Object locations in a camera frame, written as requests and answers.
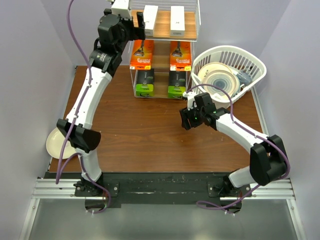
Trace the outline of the silver grey box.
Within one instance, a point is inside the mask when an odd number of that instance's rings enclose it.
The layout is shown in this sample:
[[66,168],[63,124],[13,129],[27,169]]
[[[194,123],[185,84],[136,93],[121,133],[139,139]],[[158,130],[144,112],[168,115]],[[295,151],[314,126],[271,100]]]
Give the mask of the silver grey box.
[[185,7],[170,7],[170,36],[181,39],[185,36]]

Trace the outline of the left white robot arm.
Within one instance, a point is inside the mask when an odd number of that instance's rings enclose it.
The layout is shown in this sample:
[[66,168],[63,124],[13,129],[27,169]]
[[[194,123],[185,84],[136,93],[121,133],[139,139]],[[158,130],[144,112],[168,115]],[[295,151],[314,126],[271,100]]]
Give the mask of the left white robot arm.
[[132,17],[124,18],[112,14],[110,9],[104,11],[97,28],[98,38],[94,41],[93,51],[84,60],[87,64],[85,80],[66,119],[56,123],[63,134],[56,182],[60,181],[66,164],[62,162],[67,142],[75,149],[80,161],[81,179],[77,187],[92,196],[106,192],[103,187],[103,174],[98,161],[97,147],[101,133],[92,130],[93,119],[101,97],[113,79],[122,62],[122,54],[129,41],[145,40],[145,23],[142,12],[136,14],[138,26]]

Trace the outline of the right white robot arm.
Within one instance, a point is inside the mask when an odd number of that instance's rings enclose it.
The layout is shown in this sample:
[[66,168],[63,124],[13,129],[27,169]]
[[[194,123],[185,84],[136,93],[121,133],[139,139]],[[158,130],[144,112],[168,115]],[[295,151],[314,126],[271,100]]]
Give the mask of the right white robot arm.
[[216,108],[208,93],[184,92],[182,97],[187,101],[187,106],[179,111],[184,129],[205,124],[229,136],[249,153],[249,166],[226,177],[222,189],[227,196],[235,196],[244,185],[266,186],[288,175],[290,164],[279,136],[258,132],[239,121],[229,110]]

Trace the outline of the orange razor box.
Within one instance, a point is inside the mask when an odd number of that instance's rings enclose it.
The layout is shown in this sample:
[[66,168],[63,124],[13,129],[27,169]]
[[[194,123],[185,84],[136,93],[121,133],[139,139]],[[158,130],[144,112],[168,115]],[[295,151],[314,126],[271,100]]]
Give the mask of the orange razor box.
[[153,53],[153,40],[135,40],[133,42],[129,68],[131,70],[151,70]]
[[170,71],[189,72],[192,69],[191,44],[188,41],[170,42]]

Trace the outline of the white small box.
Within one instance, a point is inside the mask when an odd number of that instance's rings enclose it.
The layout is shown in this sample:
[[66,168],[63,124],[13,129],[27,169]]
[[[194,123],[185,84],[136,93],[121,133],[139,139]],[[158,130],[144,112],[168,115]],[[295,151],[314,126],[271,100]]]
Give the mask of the white small box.
[[144,32],[147,37],[153,37],[158,15],[158,6],[145,5],[143,9]]

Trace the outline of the black green razor box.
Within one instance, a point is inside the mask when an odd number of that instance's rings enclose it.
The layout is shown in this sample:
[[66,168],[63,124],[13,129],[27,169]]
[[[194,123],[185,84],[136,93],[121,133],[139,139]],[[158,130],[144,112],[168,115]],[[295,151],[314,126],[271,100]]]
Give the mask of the black green razor box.
[[155,92],[154,69],[138,70],[135,85],[135,95],[138,97],[153,97]]
[[186,91],[186,72],[170,71],[167,95],[170,99],[181,99]]

